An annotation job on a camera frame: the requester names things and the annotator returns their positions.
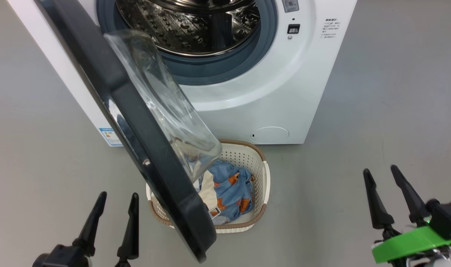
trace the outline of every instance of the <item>washing machine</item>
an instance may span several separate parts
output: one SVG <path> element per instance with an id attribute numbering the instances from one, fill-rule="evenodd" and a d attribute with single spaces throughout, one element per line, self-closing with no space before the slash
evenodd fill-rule
<path id="1" fill-rule="evenodd" d="M 302 144 L 356 0 L 78 0 L 99 32 L 136 29 L 217 138 Z M 95 128 L 121 141 L 33 0 L 8 0 Z"/>

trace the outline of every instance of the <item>brown basket rim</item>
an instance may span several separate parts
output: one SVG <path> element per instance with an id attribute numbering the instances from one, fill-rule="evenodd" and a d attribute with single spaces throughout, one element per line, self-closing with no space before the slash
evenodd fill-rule
<path id="1" fill-rule="evenodd" d="M 254 144 L 251 144 L 249 142 L 244 142 L 244 141 L 227 140 L 227 139 L 219 139 L 219 141 L 223 144 L 237 144 L 237 145 L 243 145 L 243 146 L 250 147 L 251 149 L 255 150 L 259 154 L 262 162 L 266 161 L 265 155 L 263 154 L 263 152 L 260 151 L 260 149 Z M 164 218 L 161 218 L 161 216 L 158 215 L 158 213 L 156 213 L 156 210 L 153 206 L 153 201 L 148 200 L 148 204 L 149 204 L 149 208 L 151 209 L 151 213 L 153 213 L 153 217 L 155 217 L 155 219 L 157 221 L 159 221 L 162 224 L 166 224 L 168 226 L 173 226 L 173 223 L 171 223 L 170 220 L 165 220 Z M 267 208 L 267 204 L 263 204 L 261 206 L 260 212 L 257 214 L 257 216 L 255 216 L 252 220 L 250 220 L 248 222 L 237 223 L 237 224 L 215 225 L 214 228 L 216 230 L 219 230 L 219 229 L 234 229 L 234 228 L 249 227 L 251 225 L 254 225 L 256 222 L 258 222 L 258 220 L 260 220 L 260 218 L 263 216 L 263 213 L 265 213 L 266 208 Z"/>

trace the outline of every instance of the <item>blue garment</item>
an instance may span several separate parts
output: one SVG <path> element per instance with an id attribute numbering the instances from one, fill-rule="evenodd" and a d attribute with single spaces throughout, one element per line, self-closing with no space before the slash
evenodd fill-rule
<path id="1" fill-rule="evenodd" d="M 220 160 L 208 169 L 214 176 L 214 190 L 217 194 L 217 207 L 220 216 L 214 218 L 215 224 L 228 223 L 254 208 L 254 187 L 248 169 L 233 166 Z"/>

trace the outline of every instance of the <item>white plastic basket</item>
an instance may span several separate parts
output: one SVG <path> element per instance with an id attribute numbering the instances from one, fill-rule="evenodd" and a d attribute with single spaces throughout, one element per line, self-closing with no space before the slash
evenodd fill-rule
<path id="1" fill-rule="evenodd" d="M 267 208 L 270 196 L 270 169 L 263 153 L 253 144 L 240 141 L 221 140 L 222 154 L 220 159 L 228 161 L 238 167 L 246 167 L 253 175 L 251 181 L 254 186 L 254 210 L 240 216 L 237 220 L 224 224 L 215 225 L 218 234 L 238 233 L 249 230 L 263 216 Z M 146 185 L 146 197 L 153 216 L 163 224 L 173 227 L 168 216 L 152 194 L 148 184 Z"/>

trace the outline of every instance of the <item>gray floor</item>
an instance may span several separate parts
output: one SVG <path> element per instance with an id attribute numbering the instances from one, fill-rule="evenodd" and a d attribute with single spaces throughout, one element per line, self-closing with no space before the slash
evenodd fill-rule
<path id="1" fill-rule="evenodd" d="M 361 171 L 399 230 L 397 164 L 424 199 L 451 200 L 451 0 L 360 0 L 304 145 L 263 147 L 273 176 L 264 217 L 220 235 L 203 266 L 374 266 Z M 0 0 L 0 266 L 69 244 L 100 191 L 96 266 L 113 266 L 144 182 L 107 147 L 7 3 Z M 141 194 L 132 266 L 196 266 Z"/>

